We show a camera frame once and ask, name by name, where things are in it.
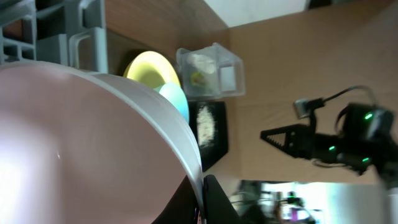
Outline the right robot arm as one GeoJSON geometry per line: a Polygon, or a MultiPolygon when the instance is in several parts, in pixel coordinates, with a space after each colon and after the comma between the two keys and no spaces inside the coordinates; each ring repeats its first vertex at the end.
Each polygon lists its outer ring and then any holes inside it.
{"type": "Polygon", "coordinates": [[[308,124],[293,124],[261,131],[260,138],[300,159],[342,166],[363,175],[374,166],[384,187],[384,209],[388,223],[397,223],[397,143],[391,134],[394,114],[378,105],[350,103],[338,114],[343,121],[336,134],[317,132],[316,110],[322,99],[297,106],[299,118],[308,124]]]}

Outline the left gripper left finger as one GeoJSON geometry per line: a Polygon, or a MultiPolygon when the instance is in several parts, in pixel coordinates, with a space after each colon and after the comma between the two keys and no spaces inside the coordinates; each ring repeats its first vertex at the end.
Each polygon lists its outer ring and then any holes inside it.
{"type": "Polygon", "coordinates": [[[197,224],[198,214],[197,198],[186,176],[152,224],[197,224]]]}

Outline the light blue bowl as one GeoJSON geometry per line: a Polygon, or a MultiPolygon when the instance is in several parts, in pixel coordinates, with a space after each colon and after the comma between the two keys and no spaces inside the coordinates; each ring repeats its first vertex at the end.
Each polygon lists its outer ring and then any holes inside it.
{"type": "Polygon", "coordinates": [[[178,110],[186,122],[190,121],[188,100],[179,85],[170,82],[158,86],[154,90],[166,98],[178,110]]]}

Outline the pink bowl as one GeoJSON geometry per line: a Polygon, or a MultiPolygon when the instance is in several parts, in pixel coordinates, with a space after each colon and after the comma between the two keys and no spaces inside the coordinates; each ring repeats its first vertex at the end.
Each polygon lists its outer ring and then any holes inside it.
{"type": "Polygon", "coordinates": [[[1,67],[2,223],[151,223],[183,181],[203,210],[195,137],[153,89],[54,63],[1,67]]]}

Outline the white napkin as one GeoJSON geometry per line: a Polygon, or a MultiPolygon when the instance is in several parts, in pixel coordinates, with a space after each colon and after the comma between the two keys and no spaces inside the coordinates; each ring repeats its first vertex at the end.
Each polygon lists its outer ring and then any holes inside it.
{"type": "Polygon", "coordinates": [[[188,54],[187,62],[204,73],[212,74],[216,72],[216,62],[206,55],[188,54]]]}

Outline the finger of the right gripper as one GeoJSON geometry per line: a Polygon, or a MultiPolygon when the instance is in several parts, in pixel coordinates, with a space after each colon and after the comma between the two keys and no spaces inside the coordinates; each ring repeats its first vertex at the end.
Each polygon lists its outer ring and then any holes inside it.
{"type": "Polygon", "coordinates": [[[307,125],[264,130],[260,138],[291,157],[311,159],[311,129],[307,125]]]}

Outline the green orange snack wrapper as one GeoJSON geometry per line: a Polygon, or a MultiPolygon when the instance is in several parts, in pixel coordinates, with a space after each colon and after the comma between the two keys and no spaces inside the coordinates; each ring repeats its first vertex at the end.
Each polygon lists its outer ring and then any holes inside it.
{"type": "Polygon", "coordinates": [[[205,87],[206,79],[201,72],[194,72],[190,75],[190,83],[193,86],[205,87]]]}

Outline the pile of rice scraps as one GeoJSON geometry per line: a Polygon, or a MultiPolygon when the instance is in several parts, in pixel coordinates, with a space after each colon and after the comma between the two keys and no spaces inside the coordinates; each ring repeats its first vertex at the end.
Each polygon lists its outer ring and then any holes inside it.
{"type": "Polygon", "coordinates": [[[215,120],[208,106],[200,106],[197,115],[198,145],[204,147],[214,139],[215,120]]]}

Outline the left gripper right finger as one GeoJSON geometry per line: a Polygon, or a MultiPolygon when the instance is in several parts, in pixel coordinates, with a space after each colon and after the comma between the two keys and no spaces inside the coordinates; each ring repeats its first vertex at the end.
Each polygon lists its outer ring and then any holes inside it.
{"type": "Polygon", "coordinates": [[[214,175],[203,180],[203,204],[207,224],[241,224],[241,219],[214,175]]]}

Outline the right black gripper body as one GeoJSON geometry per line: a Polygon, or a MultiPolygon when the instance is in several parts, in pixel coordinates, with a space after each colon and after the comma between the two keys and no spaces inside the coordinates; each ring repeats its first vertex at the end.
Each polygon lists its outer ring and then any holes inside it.
{"type": "Polygon", "coordinates": [[[344,167],[363,174],[370,166],[369,138],[366,129],[358,126],[345,127],[340,134],[322,134],[308,127],[310,157],[314,164],[324,168],[344,167]]]}

